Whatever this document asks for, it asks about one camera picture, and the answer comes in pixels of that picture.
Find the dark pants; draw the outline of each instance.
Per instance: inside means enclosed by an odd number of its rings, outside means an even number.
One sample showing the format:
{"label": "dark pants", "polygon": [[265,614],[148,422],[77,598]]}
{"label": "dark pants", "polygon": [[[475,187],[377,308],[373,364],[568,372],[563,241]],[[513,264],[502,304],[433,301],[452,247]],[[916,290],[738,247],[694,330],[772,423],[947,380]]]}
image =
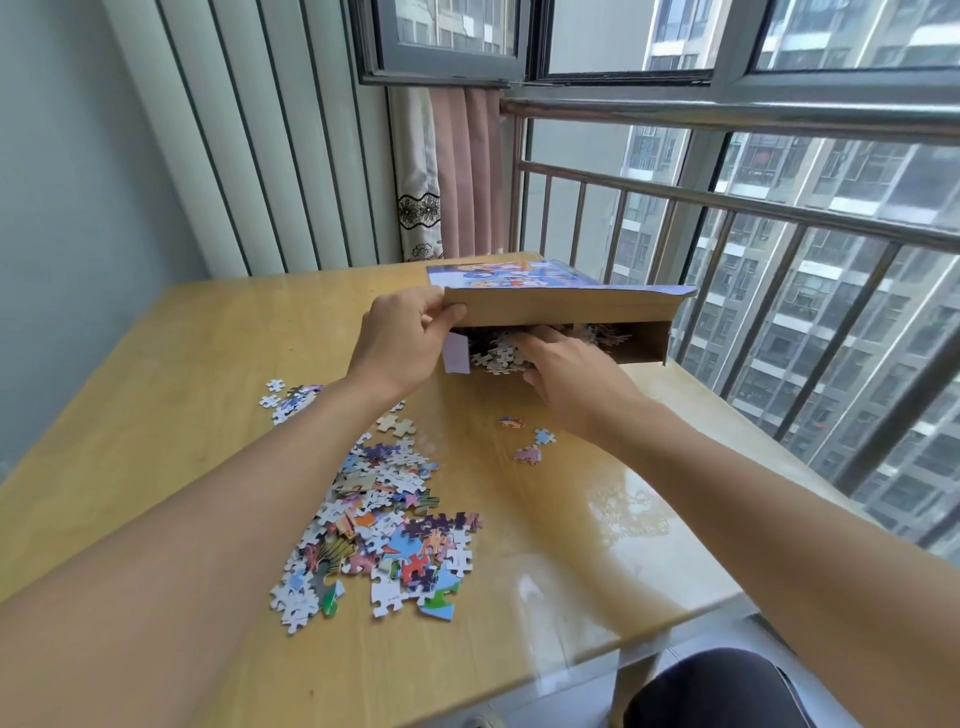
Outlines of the dark pants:
{"label": "dark pants", "polygon": [[630,701],[624,728],[815,728],[789,678],[764,657],[721,647],[662,672]]}

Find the open box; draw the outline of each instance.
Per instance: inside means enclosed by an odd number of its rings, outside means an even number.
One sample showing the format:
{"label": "open box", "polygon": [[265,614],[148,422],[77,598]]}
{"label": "open box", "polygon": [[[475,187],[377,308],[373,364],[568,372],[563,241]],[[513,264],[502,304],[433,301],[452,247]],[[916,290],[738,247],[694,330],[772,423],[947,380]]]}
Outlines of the open box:
{"label": "open box", "polygon": [[692,285],[604,285],[558,260],[461,263],[427,268],[444,303],[465,303],[458,328],[617,324],[631,338],[610,354],[618,364],[665,362],[670,324]]}

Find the person's left arm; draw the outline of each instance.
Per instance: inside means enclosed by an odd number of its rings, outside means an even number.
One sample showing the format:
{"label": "person's left arm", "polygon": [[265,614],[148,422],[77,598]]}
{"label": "person's left arm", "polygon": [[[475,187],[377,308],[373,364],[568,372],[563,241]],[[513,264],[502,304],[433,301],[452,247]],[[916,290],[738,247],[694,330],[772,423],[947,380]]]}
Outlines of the person's left arm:
{"label": "person's left arm", "polygon": [[349,449],[433,372],[466,312],[442,299],[378,298],[348,374],[306,409],[0,604],[4,724],[185,724]]}

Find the table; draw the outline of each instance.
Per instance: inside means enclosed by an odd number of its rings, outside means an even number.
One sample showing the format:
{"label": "table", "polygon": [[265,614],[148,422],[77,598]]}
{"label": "table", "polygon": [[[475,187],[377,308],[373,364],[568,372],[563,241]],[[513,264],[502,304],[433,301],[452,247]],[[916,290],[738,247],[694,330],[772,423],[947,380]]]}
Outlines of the table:
{"label": "table", "polygon": [[[423,263],[408,263],[169,289],[0,488],[0,599],[266,432],[257,400],[268,379],[341,376],[372,299],[425,278]],[[709,436],[847,504],[679,366],[627,370]],[[408,607],[373,621],[369,580],[345,577],[340,613],[288,638],[265,593],[195,725],[414,723],[650,640],[742,595],[643,480],[561,432],[519,376],[438,369],[404,415],[418,426],[417,450],[441,464],[431,481],[441,510],[485,521],[456,619]],[[527,426],[501,427],[504,415]],[[530,467],[512,456],[534,427],[558,441]]]}

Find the person's right arm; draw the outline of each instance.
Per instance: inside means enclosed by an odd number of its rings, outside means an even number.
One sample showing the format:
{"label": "person's right arm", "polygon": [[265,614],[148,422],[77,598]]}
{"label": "person's right arm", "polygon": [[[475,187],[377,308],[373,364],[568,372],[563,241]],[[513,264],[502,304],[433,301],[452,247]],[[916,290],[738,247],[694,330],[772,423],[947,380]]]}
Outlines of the person's right arm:
{"label": "person's right arm", "polygon": [[711,440],[593,346],[515,334],[570,432],[641,475],[865,726],[960,716],[960,571]]}

